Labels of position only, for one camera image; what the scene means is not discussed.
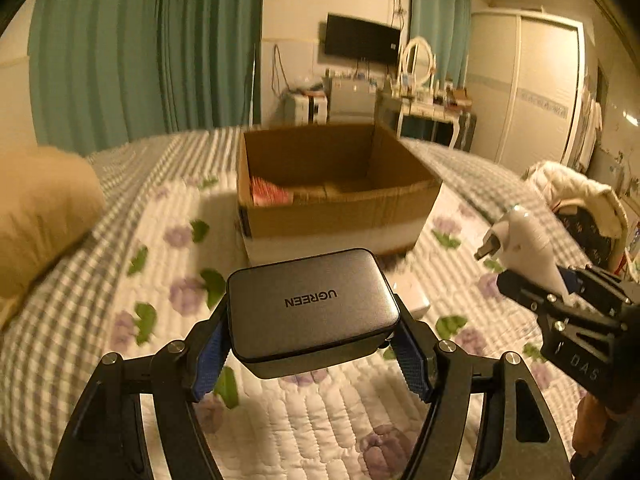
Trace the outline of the person's right hand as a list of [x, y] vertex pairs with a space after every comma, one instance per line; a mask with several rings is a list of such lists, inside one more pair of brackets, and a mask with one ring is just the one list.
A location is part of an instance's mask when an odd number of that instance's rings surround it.
[[609, 410], [591, 393], [586, 393], [577, 405], [572, 437], [576, 454], [580, 457], [596, 455], [602, 448], [608, 427], [617, 424], [622, 418], [622, 415]]

